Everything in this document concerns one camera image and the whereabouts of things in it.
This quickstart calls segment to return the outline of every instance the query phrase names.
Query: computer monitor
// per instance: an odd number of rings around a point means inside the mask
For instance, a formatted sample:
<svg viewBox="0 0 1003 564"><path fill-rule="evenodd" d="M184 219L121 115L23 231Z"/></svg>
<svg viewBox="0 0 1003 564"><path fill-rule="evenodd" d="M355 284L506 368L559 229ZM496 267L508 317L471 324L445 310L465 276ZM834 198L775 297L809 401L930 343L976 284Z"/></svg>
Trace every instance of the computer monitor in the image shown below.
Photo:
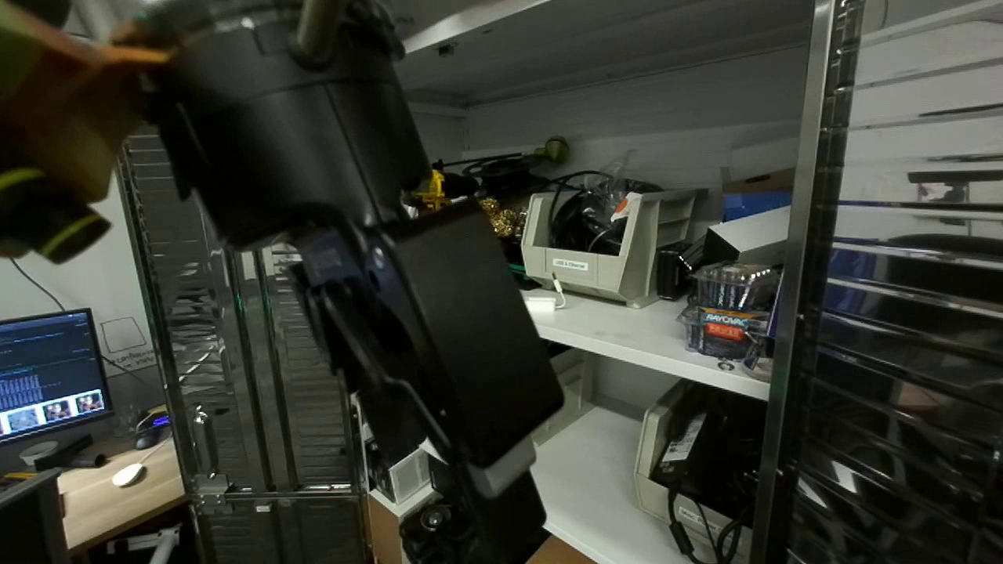
<svg viewBox="0 0 1003 564"><path fill-rule="evenodd" d="M0 319L0 446L109 409L90 310Z"/></svg>

